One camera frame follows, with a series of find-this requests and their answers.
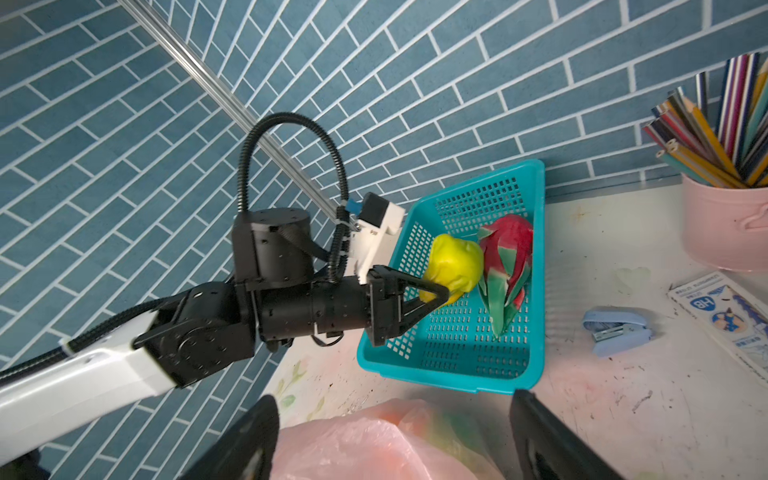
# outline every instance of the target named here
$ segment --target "yellow bell pepper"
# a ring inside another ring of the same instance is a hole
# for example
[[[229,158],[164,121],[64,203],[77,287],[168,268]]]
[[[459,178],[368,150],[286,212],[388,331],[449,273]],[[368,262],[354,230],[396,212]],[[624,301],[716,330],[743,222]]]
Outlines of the yellow bell pepper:
[[[475,288],[482,275],[482,265],[482,250],[477,243],[444,233],[432,242],[423,279],[448,287],[451,298],[445,305],[450,305]],[[419,298],[428,302],[435,298],[435,294],[421,290]]]

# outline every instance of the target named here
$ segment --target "robotic arm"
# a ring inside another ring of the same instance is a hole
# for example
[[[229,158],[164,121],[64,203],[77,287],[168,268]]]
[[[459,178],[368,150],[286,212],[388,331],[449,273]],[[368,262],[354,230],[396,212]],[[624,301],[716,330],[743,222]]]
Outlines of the robotic arm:
[[[0,372],[0,465],[105,413],[250,358],[257,337],[276,351],[297,336],[325,345],[317,335],[338,342],[344,331],[363,328],[381,346],[448,300],[445,287],[378,264],[389,262],[405,213],[381,197],[366,195],[351,234],[349,212],[337,209],[330,252],[311,240],[306,211],[247,209],[251,155],[263,134],[286,122],[320,136],[348,200],[343,162],[326,132],[297,114],[265,117],[240,159],[233,278],[133,307]],[[326,261],[318,273],[313,257]],[[437,298],[405,300],[408,287]]]

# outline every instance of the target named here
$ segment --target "metal rod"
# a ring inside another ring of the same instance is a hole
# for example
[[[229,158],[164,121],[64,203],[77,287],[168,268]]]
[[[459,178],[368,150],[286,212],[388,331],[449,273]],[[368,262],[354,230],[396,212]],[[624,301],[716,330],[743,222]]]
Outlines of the metal rod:
[[[250,111],[232,95],[226,85],[192,52],[160,15],[142,0],[119,0],[128,13],[195,80],[221,108],[246,132],[258,122]],[[336,220],[336,205],[304,173],[270,134],[261,137],[259,147],[291,180],[331,219]]]

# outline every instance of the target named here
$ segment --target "blue tile wall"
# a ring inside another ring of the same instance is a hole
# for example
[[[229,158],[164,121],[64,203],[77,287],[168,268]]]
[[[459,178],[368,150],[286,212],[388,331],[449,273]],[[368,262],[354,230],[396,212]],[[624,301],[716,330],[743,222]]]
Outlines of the blue tile wall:
[[[256,25],[235,35],[247,5],[214,3],[190,10],[189,42],[202,55],[215,51],[207,39],[217,25],[221,38],[239,38],[252,53],[262,35]],[[225,278],[245,133],[118,4],[3,5],[11,6],[0,7],[0,367],[7,368],[144,299]],[[176,4],[170,17],[184,8]],[[208,8],[214,13],[205,17]],[[288,12],[295,34],[309,12]],[[313,55],[310,47],[301,52],[299,63]],[[253,204],[306,208],[326,243],[327,217],[263,152],[254,159]],[[252,406],[282,354],[257,345],[253,359],[191,389],[126,406],[42,445],[42,464],[54,479],[173,478]]]
[[[405,207],[530,157],[549,197],[674,175],[640,134],[650,106],[768,45],[760,0],[148,1],[258,115],[338,135],[354,197]],[[189,37],[195,12],[207,36]],[[316,140],[279,137],[336,194]]]

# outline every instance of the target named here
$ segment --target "black cable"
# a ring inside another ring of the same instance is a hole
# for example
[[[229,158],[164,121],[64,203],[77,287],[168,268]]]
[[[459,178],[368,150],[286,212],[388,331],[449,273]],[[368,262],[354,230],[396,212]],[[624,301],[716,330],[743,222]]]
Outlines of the black cable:
[[[132,306],[128,310],[120,312],[106,319],[104,322],[99,323],[87,332],[82,333],[80,336],[74,339],[71,339],[68,342],[69,349],[73,353],[81,352],[82,350],[96,343],[99,339],[103,338],[112,330],[134,318],[136,315],[140,315],[144,312],[148,312],[154,308],[157,308],[164,301],[165,299],[149,300],[148,302]],[[49,352],[43,353],[40,356],[36,356],[34,359],[27,360],[24,363],[19,363],[17,366],[2,370],[0,372],[0,387],[46,369],[55,363],[66,360],[68,357],[69,355],[67,355],[64,349],[57,347]]]
[[[280,112],[267,115],[259,120],[251,131],[248,132],[245,143],[243,143],[243,150],[240,152],[240,164],[237,168],[237,213],[247,212],[249,207],[248,180],[250,177],[250,158],[253,156],[253,152],[256,150],[261,137],[271,128],[280,124],[300,125],[311,130],[323,141],[333,159],[333,166],[336,168],[336,175],[339,177],[341,200],[345,204],[349,200],[349,187],[346,182],[344,162],[339,151],[336,149],[336,144],[333,143],[333,139],[310,118],[293,112]],[[331,283],[338,283],[346,268],[346,252],[349,249],[349,212],[344,205],[339,205],[336,208],[336,219],[338,223],[336,224],[336,230],[333,232],[333,241],[331,242],[327,262],[326,279]]]

